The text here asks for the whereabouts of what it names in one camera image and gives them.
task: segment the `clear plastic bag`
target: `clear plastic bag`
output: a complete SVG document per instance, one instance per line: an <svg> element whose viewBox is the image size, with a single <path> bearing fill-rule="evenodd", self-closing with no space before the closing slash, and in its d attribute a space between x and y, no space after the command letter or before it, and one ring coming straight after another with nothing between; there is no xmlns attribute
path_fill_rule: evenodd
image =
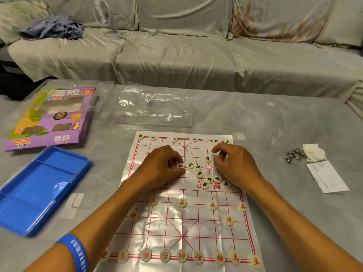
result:
<svg viewBox="0 0 363 272"><path fill-rule="evenodd" d="M119 95L116 122L133 125L192 127L192 98L168 88L127 86Z"/></svg>

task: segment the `chinese chess board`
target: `chinese chess board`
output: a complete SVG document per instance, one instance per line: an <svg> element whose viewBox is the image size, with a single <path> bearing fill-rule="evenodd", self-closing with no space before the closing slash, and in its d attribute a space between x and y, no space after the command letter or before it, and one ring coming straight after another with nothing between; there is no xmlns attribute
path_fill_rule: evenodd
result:
<svg viewBox="0 0 363 272"><path fill-rule="evenodd" d="M141 140L138 139L140 134L144 136ZM194 137L198 138L197 142L193 142ZM178 138L178 141L173 143L172 138ZM214 139L232 142L232 136L147 131L136 133L121 182L133 174L148 153L165 145L170 145L183 157L186 173L181 178L149 192L131 208L131 212L107 247L107 253L103 257L109 258L100 264L101 271L106 271L107 267L112 271L198 269L237 272L256 271L256 267L259 268L258 271L265 271L246 193L233 184L224 188L224 176L216 169L213 161L205 161L206 156L215 156L211 153L211 149L216 145ZM196 177L195 169L188 169L189 162L201 165L203 178ZM202 183L208 175L220 176L223 180L210 184L209 188L204 190ZM158 199L158 203L151 206L150 201L154 197ZM187 201L185 208L179 207L180 198ZM217 203L217 209L214 211L208 206L212 200ZM238 210L240 202L245 204L245 212ZM130 215L134 211L137 211L137 220L131 219ZM232 217L233 225L228 226L225 223L227 216ZM145 248L152 251L151 260L148 262L141 260L140 254ZM163 249L168 249L171 254L167 263L160 260ZM177 260L177 252L180 249L184 249L188 256L184 263ZM130 254L129 260L125 263L118 261L118 254L122 251L128 251ZM204 262L201 265L194 261L195 251L204 254ZM216 263L217 251L223 252L224 265ZM238 252L240 264L232 263L229 256L231 251Z"/></svg>

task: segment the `fan base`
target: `fan base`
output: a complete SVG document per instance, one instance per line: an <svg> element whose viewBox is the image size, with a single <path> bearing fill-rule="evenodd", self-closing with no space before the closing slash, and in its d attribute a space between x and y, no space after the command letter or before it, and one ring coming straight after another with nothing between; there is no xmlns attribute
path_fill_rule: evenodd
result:
<svg viewBox="0 0 363 272"><path fill-rule="evenodd" d="M121 32L117 31L116 33L113 30L106 33L106 37L108 40L120 40L121 39Z"/></svg>

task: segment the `person's left hand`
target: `person's left hand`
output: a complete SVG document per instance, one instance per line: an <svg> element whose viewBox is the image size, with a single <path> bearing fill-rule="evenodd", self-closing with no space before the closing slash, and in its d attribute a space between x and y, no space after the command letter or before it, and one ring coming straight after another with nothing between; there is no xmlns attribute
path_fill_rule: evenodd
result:
<svg viewBox="0 0 363 272"><path fill-rule="evenodd" d="M183 163L182 157L169 145L154 149L131 176L149 191L185 173L185 168L171 168L171 163Z"/></svg>

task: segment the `metal keychain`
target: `metal keychain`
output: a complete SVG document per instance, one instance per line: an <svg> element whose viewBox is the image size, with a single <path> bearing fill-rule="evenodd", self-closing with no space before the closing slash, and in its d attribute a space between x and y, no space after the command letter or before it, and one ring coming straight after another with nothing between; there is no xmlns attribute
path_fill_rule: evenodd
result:
<svg viewBox="0 0 363 272"><path fill-rule="evenodd" d="M287 153L285 160L288 164L293 163L293 159L301 160L302 158L306 158L306 154L303 150L296 148L295 150L291 150Z"/></svg>

